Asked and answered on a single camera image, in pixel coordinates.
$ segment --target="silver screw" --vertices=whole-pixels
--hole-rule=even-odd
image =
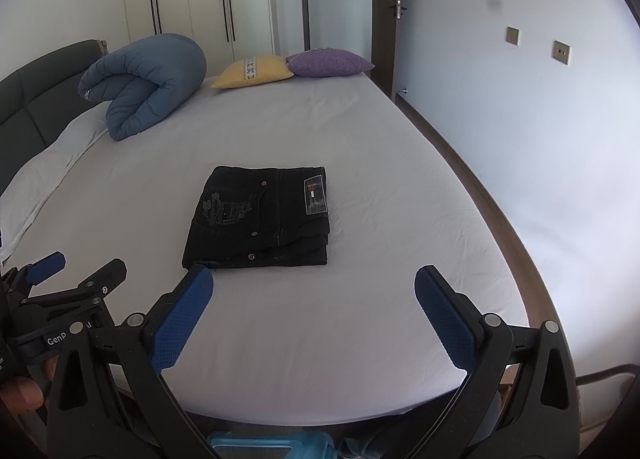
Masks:
[[[556,322],[554,322],[553,320],[547,320],[545,322],[545,328],[550,333],[557,333],[560,330],[558,324]]]
[[[127,325],[130,327],[138,327],[142,325],[143,321],[145,321],[145,317],[140,313],[135,313],[127,318]]]
[[[497,314],[489,313],[484,316],[484,321],[489,327],[498,327],[502,323],[500,317]]]
[[[69,327],[69,332],[71,334],[78,334],[82,328],[84,328],[84,324],[82,322],[73,322],[71,327]]]

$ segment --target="headboard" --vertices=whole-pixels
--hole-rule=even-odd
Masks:
[[[17,171],[95,106],[78,95],[84,72],[106,54],[85,40],[44,55],[0,82],[0,194]]]

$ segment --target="yellow pillow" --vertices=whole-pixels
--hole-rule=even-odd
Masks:
[[[256,56],[238,60],[227,67],[212,89],[238,89],[286,80],[293,76],[287,62],[279,56]]]

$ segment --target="mattress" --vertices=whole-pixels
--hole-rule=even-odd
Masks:
[[[70,168],[8,265],[53,251],[66,269],[33,295],[76,286],[118,257],[116,323],[185,275],[191,217],[219,165],[324,166],[328,265],[214,271],[214,295],[163,373],[191,412],[267,425],[328,425],[403,412],[456,388],[414,295],[434,264],[481,312],[526,325],[494,238],[460,181],[365,76],[203,86],[163,122],[102,136]]]

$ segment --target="light switch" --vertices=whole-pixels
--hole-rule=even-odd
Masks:
[[[508,27],[506,40],[510,44],[520,45],[520,30],[514,27]]]
[[[558,60],[560,63],[563,63],[565,65],[569,65],[569,55],[571,54],[571,46],[567,45],[567,44],[563,44],[562,42],[559,42],[558,40],[556,40],[554,42],[554,51],[553,51],[553,58],[555,58],[556,60]]]

